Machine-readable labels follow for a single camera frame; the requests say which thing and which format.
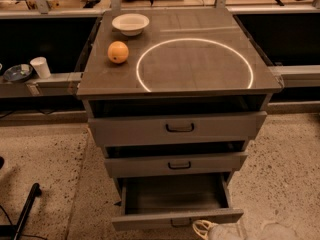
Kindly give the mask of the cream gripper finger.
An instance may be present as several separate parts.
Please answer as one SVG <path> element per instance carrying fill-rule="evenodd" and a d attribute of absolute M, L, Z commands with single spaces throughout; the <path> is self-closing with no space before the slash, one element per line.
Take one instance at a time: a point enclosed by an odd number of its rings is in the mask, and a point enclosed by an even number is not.
<path fill-rule="evenodd" d="M 202 219 L 196 220 L 192 223 L 194 232 L 203 240 L 209 240 L 209 233 L 216 226 L 216 223 Z"/>

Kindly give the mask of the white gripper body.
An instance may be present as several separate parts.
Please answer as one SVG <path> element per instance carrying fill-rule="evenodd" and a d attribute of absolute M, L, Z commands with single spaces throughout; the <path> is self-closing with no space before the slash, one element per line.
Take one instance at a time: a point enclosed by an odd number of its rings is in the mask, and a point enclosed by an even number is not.
<path fill-rule="evenodd" d="M 214 225 L 208 232 L 208 240 L 246 240 L 235 235 L 224 226 Z"/>

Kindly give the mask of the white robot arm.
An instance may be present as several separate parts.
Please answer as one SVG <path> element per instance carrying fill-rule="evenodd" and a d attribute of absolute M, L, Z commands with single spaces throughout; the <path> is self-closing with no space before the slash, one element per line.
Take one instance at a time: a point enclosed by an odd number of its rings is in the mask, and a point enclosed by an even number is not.
<path fill-rule="evenodd" d="M 257 238 L 236 236 L 226 227 L 208 220 L 196 220 L 192 228 L 203 240 L 301 240 L 294 230 L 278 223 L 266 224 Z"/>

